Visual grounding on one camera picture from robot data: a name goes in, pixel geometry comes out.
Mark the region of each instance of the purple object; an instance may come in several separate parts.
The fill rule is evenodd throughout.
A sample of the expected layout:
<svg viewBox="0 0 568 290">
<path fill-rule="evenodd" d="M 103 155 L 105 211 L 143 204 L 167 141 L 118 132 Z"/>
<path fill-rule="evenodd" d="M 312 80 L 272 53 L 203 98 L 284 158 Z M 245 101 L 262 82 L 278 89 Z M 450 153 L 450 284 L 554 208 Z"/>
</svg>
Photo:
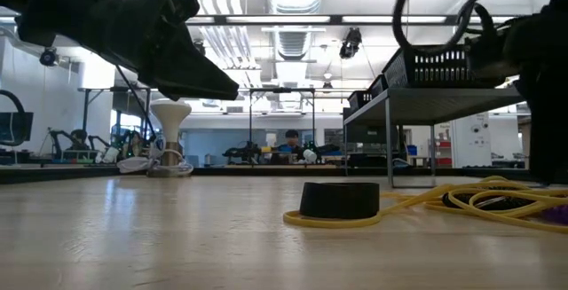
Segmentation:
<svg viewBox="0 0 568 290">
<path fill-rule="evenodd" d="M 542 215 L 549 221 L 568 224 L 568 205 L 546 209 Z"/>
</svg>

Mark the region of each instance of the black wire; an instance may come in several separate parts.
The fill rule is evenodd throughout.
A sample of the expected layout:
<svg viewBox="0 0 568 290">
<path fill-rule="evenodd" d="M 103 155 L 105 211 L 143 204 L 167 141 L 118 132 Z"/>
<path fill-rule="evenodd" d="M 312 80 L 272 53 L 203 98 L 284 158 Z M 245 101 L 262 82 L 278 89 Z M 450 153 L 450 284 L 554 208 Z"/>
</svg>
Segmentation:
<svg viewBox="0 0 568 290">
<path fill-rule="evenodd" d="M 140 100 L 140 98 L 138 97 L 138 94 L 136 93 L 136 91 L 134 90 L 134 87 L 132 87 L 132 84 L 130 83 L 130 81 L 128 80 L 128 78 L 126 78 L 126 76 L 124 75 L 124 72 L 122 71 L 121 67 L 119 67 L 118 65 L 116 65 L 116 69 L 118 70 L 118 73 L 121 75 L 122 79 L 124 80 L 124 82 L 126 82 L 126 85 L 128 86 L 128 88 L 130 89 L 130 91 L 132 92 L 132 94 L 134 94 L 134 98 L 136 99 L 136 102 L 138 103 L 138 105 L 140 106 L 140 109 L 142 110 L 142 114 L 144 114 L 144 118 L 146 119 L 146 123 L 148 124 L 148 127 L 150 127 L 150 131 L 152 132 L 152 136 L 155 137 L 156 133 L 154 132 L 154 126 L 152 126 L 152 122 L 150 121 L 150 117 L 148 116 L 148 112 L 146 111 L 146 109 L 144 108 L 144 105 L 142 105 L 142 100 Z"/>
<path fill-rule="evenodd" d="M 466 32 L 466 29 L 469 25 L 469 19 L 471 18 L 471 13 L 474 9 L 474 4 L 477 0 L 468 0 L 460 9 L 457 16 L 456 24 L 459 24 L 454 35 L 450 40 L 437 47 L 429 47 L 428 49 L 414 46 L 406 39 L 404 31 L 402 29 L 402 13 L 404 11 L 406 0 L 397 0 L 394 5 L 394 11 L 392 14 L 392 33 L 396 38 L 398 44 L 402 49 L 411 50 L 416 55 L 422 56 L 431 56 L 431 55 L 438 55 L 449 51 L 453 48 L 461 39 L 463 34 Z"/>
<path fill-rule="evenodd" d="M 16 140 L 13 138 L 13 141 L 0 141 L 0 145 L 6 145 L 10 147 L 15 147 L 24 143 L 26 137 L 28 136 L 31 129 L 28 129 L 26 124 L 26 111 L 24 110 L 24 106 L 21 104 L 20 100 L 16 95 L 12 94 L 8 90 L 0 90 L 0 95 L 4 95 L 9 98 L 12 103 L 16 106 L 16 110 L 18 111 L 18 119 L 20 120 L 20 125 L 23 125 L 23 130 L 21 131 L 21 136 Z"/>
</svg>

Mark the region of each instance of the security camera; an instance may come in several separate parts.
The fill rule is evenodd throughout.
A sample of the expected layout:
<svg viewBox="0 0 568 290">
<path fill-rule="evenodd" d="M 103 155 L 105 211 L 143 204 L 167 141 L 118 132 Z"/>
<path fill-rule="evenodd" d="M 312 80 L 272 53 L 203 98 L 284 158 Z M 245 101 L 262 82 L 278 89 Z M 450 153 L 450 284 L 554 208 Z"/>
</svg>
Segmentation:
<svg viewBox="0 0 568 290">
<path fill-rule="evenodd" d="M 349 33 L 343 40 L 343 45 L 339 50 L 339 57 L 342 59 L 352 59 L 359 51 L 359 45 L 363 43 L 363 37 L 357 27 L 349 28 Z"/>
<path fill-rule="evenodd" d="M 197 40 L 193 42 L 193 46 L 201 55 L 205 56 L 205 46 L 203 46 L 202 40 Z"/>
<path fill-rule="evenodd" d="M 59 64 L 57 49 L 53 47 L 46 47 L 42 55 L 39 57 L 39 62 L 45 67 L 57 66 Z"/>
</svg>

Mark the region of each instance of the black plastic basket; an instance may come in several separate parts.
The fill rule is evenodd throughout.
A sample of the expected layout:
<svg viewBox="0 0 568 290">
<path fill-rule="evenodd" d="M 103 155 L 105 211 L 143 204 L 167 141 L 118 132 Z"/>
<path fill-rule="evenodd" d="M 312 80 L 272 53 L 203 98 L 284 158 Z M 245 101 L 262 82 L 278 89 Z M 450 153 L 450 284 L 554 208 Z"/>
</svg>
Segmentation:
<svg viewBox="0 0 568 290">
<path fill-rule="evenodd" d="M 362 106 L 373 99 L 369 90 L 355 90 L 349 96 L 349 107 L 352 113 L 357 112 Z"/>
<path fill-rule="evenodd" d="M 379 74 L 376 76 L 375 80 L 369 86 L 369 91 L 371 91 L 371 95 L 373 98 L 376 98 L 381 94 L 384 90 L 388 89 L 389 85 L 387 84 L 387 79 L 384 74 Z"/>
<path fill-rule="evenodd" d="M 398 49 L 383 70 L 392 88 L 493 88 L 504 78 L 478 80 L 469 73 L 464 45 L 442 55 L 421 56 Z"/>
</svg>

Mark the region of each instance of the computer monitor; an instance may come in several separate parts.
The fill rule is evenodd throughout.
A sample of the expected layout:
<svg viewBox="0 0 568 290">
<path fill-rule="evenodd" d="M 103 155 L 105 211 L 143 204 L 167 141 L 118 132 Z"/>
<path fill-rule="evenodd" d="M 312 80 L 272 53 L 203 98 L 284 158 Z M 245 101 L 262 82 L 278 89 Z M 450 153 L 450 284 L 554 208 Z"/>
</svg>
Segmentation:
<svg viewBox="0 0 568 290">
<path fill-rule="evenodd" d="M 0 140 L 18 141 L 24 137 L 24 141 L 29 141 L 33 120 L 34 113 L 24 113 L 24 118 L 18 113 L 0 113 Z"/>
</svg>

